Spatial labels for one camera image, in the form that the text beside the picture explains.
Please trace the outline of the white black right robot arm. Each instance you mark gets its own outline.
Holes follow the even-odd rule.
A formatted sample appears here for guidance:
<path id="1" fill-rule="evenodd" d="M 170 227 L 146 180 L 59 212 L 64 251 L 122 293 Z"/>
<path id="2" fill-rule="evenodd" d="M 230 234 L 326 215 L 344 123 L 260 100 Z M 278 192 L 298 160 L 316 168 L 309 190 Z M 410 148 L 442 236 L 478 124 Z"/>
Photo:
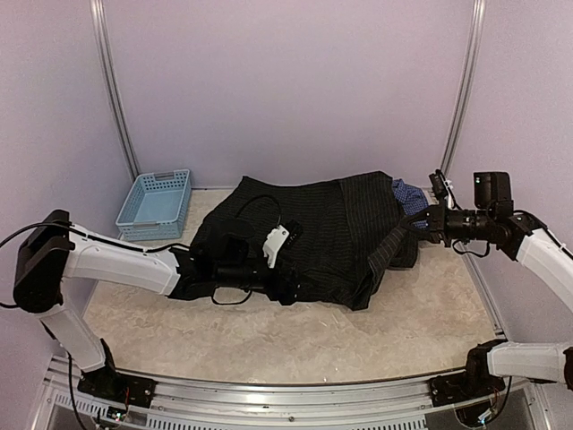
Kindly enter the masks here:
<path id="1" fill-rule="evenodd" d="M 415 223 L 422 221 L 426 225 L 423 237 L 449 248 L 483 242 L 487 252 L 502 252 L 543 282 L 567 308 L 572 307 L 572 252 L 538 217 L 515 208 L 508 173 L 473 174 L 473 209 L 457 204 L 440 170 L 429 178 L 435 204 L 406 217 L 402 228 L 415 231 Z M 488 341 L 469 350 L 460 374 L 434 379 L 433 389 L 442 396 L 457 392 L 475 398 L 504 389 L 510 377 L 570 388 L 571 343 Z"/>

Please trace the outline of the black pinstriped long sleeve shirt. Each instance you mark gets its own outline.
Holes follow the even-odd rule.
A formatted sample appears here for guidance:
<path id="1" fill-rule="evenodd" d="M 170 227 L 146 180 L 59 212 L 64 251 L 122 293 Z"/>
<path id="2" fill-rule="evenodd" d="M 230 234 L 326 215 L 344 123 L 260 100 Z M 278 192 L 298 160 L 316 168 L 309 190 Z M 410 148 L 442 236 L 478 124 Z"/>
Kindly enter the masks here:
<path id="1" fill-rule="evenodd" d="M 277 225 L 294 220 L 303 234 L 279 260 L 302 282 L 297 302 L 327 302 L 357 311 L 368 307 L 386 270 L 411 269 L 418 238 L 399 226 L 405 213 L 383 172 L 299 186 L 276 186 L 244 177 L 204 219 L 191 245 L 211 227 L 246 220 L 261 244 Z"/>

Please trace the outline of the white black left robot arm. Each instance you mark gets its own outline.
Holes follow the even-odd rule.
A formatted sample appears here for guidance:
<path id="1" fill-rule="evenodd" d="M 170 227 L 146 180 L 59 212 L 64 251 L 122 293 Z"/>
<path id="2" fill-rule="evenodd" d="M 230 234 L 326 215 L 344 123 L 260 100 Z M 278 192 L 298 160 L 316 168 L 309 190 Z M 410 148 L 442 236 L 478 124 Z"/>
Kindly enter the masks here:
<path id="1" fill-rule="evenodd" d="M 261 244 L 246 220 L 214 224 L 197 245 L 145 248 L 101 236 L 73 224 L 67 211 L 52 211 L 24 228 L 18 250 L 13 301 L 38 317 L 81 371 L 78 389 L 97 398 L 147 407 L 154 380 L 117 371 L 110 347 L 65 303 L 65 279 L 86 279 L 141 288 L 174 300 L 214 298 L 219 288 L 259 293 L 281 305 L 301 296 L 301 283 L 279 260 L 302 235 L 296 221 L 277 225 Z"/>

